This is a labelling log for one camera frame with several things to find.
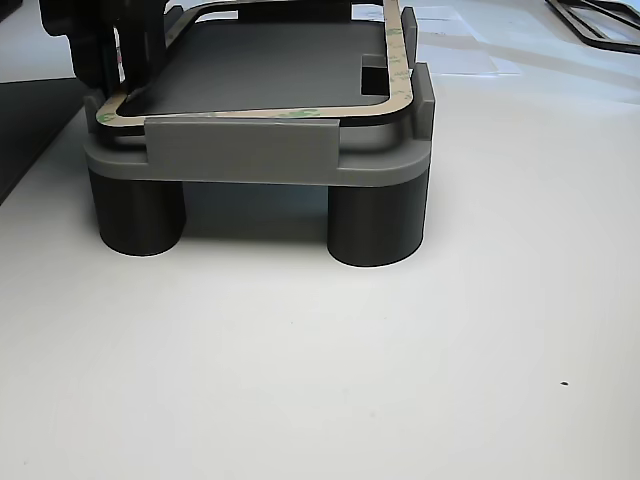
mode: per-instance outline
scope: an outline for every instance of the gray plastic tab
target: gray plastic tab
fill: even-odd
[[[326,183],[340,150],[338,120],[151,118],[145,122],[156,178]]]
[[[416,64],[416,53],[418,51],[418,21],[412,7],[405,7],[402,10],[402,31],[404,32],[404,47],[407,50],[407,63],[409,68],[414,68]]]
[[[413,89],[412,121],[413,135],[419,140],[431,140],[433,134],[433,117],[436,99],[429,76],[429,69],[425,63],[416,63],[411,75]]]

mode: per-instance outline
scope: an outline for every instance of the cylindrical leg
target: cylindrical leg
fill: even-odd
[[[115,180],[89,170],[100,236],[125,255],[157,255],[182,235],[182,183]]]
[[[327,247],[358,267],[398,262],[422,243],[429,170],[388,187],[329,187]]]

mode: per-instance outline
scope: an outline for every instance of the white table surface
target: white table surface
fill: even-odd
[[[173,250],[116,254],[68,125],[0,207],[1,479],[640,478],[640,57],[447,4],[523,74],[434,79],[393,266],[333,260],[297,187],[188,186]]]

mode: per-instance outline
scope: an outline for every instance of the rectangular cutout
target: rectangular cutout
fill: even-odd
[[[362,77],[360,79],[362,95],[384,95],[389,96],[389,71],[386,67],[362,66]]]

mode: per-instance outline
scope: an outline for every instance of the black frame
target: black frame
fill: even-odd
[[[602,33],[595,25],[591,25],[571,10],[571,7],[594,10],[636,30],[640,30],[640,13],[635,8],[625,3],[604,0],[546,1],[583,43],[603,50],[640,54],[640,43],[613,40]]]

